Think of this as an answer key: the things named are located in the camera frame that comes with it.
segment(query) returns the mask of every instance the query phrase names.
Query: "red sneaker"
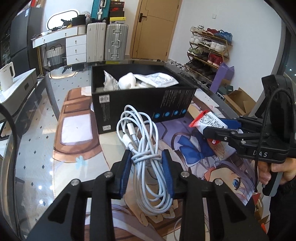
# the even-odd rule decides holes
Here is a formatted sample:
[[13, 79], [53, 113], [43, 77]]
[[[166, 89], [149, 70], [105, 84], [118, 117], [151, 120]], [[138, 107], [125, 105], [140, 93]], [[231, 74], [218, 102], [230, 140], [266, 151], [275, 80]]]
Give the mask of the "red sneaker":
[[222, 64], [223, 59], [221, 56], [216, 56], [215, 61], [213, 62], [213, 65], [216, 67], [220, 67], [220, 64]]
[[218, 57], [218, 56], [215, 55], [215, 54], [213, 54], [213, 53], [210, 53], [207, 62], [208, 62], [209, 64], [213, 64], [213, 62], [215, 61], [216, 57]]
[[203, 31], [202, 33], [203, 34], [210, 34], [210, 35], [213, 35], [214, 36], [214, 34], [218, 33], [218, 31], [215, 30], [215, 29], [208, 28], [206, 31]]

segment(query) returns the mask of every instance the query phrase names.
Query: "human hand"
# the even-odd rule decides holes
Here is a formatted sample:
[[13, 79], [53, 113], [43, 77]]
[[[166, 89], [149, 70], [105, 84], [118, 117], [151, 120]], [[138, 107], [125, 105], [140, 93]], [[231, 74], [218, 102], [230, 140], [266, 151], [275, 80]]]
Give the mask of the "human hand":
[[282, 185], [296, 176], [296, 158], [287, 158], [282, 164], [272, 163], [271, 165], [266, 162], [259, 161], [259, 181], [262, 184], [266, 185], [271, 179], [271, 174], [269, 172], [270, 169], [272, 172], [283, 172], [283, 176], [280, 181], [280, 184]]

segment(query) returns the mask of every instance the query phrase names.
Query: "anime mat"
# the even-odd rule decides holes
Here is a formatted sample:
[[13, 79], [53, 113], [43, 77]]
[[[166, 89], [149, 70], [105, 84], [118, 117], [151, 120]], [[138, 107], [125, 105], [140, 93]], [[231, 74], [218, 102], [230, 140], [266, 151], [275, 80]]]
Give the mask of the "anime mat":
[[[254, 167], [250, 160], [239, 158], [226, 143], [213, 145], [196, 128], [188, 125], [198, 114], [211, 109], [223, 117], [218, 105], [209, 99], [194, 97], [184, 118], [157, 123], [159, 152], [168, 149], [173, 161], [195, 176], [212, 181], [221, 178], [246, 205], [254, 191]], [[124, 147], [115, 132], [97, 134], [91, 104], [90, 87], [70, 90], [59, 117], [53, 151], [53, 192], [56, 197], [74, 178], [82, 182], [95, 179], [120, 161]], [[174, 241], [180, 234], [182, 200], [175, 200], [167, 213], [146, 216], [137, 206], [131, 172], [122, 200], [112, 200], [112, 214], [117, 240]], [[155, 187], [151, 176], [149, 183]], [[85, 240], [89, 240], [90, 203], [85, 220]], [[206, 240], [210, 240], [205, 215]]]

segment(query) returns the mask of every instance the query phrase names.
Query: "open box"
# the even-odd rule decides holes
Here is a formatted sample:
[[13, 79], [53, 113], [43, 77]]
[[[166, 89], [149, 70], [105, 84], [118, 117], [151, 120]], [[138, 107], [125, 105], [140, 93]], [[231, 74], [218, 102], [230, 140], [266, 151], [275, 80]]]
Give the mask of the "open box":
[[[197, 86], [189, 77], [174, 72], [172, 67], [172, 65], [162, 62], [148, 61], [143, 64], [103, 64], [93, 66], [91, 92], [99, 134], [116, 130], [117, 122], [127, 104], [132, 105], [139, 112], [147, 113], [154, 122], [184, 117]], [[104, 86], [104, 70], [116, 80], [129, 72], [142, 75], [162, 72], [174, 77], [179, 84], [167, 88], [96, 92], [97, 88]]]
[[241, 88], [234, 90], [228, 95], [223, 95], [225, 102], [238, 114], [249, 114], [254, 108], [256, 101], [253, 100], [246, 92]]

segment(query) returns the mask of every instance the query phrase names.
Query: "white usb cable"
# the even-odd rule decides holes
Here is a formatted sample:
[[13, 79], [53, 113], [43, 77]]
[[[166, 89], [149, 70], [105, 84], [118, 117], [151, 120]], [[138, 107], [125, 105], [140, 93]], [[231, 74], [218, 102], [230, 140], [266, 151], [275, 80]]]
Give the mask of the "white usb cable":
[[[149, 132], [145, 124], [149, 123]], [[119, 132], [119, 126], [123, 130], [123, 136]], [[133, 176], [134, 191], [136, 201], [140, 209], [147, 215], [157, 215], [165, 213], [172, 205], [173, 199], [167, 191], [167, 185], [163, 173], [162, 160], [158, 152], [158, 129], [151, 118], [143, 112], [137, 112], [131, 105], [124, 107], [120, 121], [117, 123], [116, 131], [118, 138], [124, 143], [127, 149], [131, 150], [132, 161], [135, 165]], [[152, 133], [155, 133], [155, 146], [152, 143]], [[145, 181], [145, 171], [147, 167], [152, 167], [158, 181], [158, 193], [154, 193]]]

